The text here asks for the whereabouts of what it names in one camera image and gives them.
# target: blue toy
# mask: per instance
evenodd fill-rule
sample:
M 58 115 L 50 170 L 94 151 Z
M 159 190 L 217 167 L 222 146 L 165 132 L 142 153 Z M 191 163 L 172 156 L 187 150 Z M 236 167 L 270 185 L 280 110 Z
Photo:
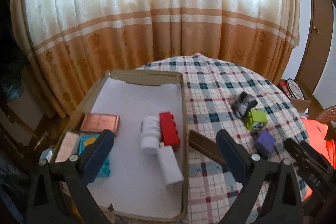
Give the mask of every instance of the blue toy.
M 258 139 L 254 142 L 254 148 L 266 158 L 273 150 L 275 142 L 275 138 L 267 130 L 263 130 Z

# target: white paper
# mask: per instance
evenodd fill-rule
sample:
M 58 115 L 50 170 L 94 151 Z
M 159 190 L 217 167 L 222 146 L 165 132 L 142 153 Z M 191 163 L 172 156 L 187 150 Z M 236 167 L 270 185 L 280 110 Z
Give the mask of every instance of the white paper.
M 107 78 L 92 113 L 119 114 L 120 127 L 110 152 L 108 178 L 97 178 L 88 189 L 99 206 L 139 216 L 173 218 L 181 213 L 182 185 L 166 188 L 156 155 L 140 150 L 140 128 L 145 116 L 174 115 L 182 142 L 181 86 L 143 86 Z M 182 168 L 183 146 L 175 153 Z

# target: red lego brick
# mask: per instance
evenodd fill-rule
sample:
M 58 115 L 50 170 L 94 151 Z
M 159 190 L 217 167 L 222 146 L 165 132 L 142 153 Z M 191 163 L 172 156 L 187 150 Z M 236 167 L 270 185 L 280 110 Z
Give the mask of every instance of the red lego brick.
M 171 145 L 174 151 L 180 147 L 180 138 L 177 136 L 178 131 L 175 128 L 174 116 L 170 112 L 159 113 L 162 141 L 165 146 Z

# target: screw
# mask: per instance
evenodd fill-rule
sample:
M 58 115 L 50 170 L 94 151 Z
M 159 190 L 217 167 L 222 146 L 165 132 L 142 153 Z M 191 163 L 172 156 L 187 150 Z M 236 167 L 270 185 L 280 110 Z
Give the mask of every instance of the screw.
M 253 154 L 251 156 L 251 159 L 254 160 L 254 161 L 260 161 L 261 158 L 260 158 L 260 156 L 258 154 Z
M 72 161 L 72 162 L 77 161 L 78 160 L 78 155 L 76 155 L 76 154 L 71 155 L 69 157 L 69 160 Z
M 39 161 L 39 166 L 43 166 L 47 163 L 47 160 L 46 159 L 43 159 L 43 160 L 40 160 Z
M 291 164 L 292 164 L 292 162 L 291 162 L 290 159 L 284 159 L 284 160 L 283 160 L 283 163 L 284 163 L 285 165 L 291 165 Z

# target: wooden chair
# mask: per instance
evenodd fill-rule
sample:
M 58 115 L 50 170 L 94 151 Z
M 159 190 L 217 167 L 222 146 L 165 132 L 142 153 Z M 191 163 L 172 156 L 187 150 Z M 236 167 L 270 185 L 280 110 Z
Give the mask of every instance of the wooden chair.
M 323 110 L 315 120 L 320 123 L 336 122 L 336 105 Z

